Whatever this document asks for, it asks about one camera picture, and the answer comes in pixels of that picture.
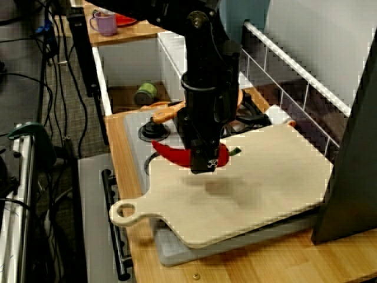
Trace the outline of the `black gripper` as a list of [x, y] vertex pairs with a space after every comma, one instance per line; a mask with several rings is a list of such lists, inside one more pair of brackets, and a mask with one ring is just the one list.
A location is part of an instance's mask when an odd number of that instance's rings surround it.
[[190, 169], [195, 175], [214, 172], [218, 165], [223, 127], [234, 120], [234, 105], [199, 103], [176, 114], [176, 127], [184, 147], [190, 148]]

